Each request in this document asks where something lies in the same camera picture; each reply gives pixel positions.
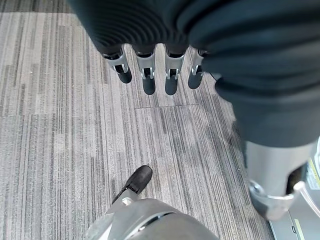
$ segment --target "floor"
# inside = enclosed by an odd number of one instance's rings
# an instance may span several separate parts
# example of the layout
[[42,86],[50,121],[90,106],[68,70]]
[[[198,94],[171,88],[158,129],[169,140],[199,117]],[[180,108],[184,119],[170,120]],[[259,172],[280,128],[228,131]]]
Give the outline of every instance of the floor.
[[156,93],[123,84],[61,1],[0,3],[0,239],[80,240],[140,165],[143,197],[157,198],[221,240],[273,239],[250,204],[232,107],[205,75],[165,94],[163,46]]

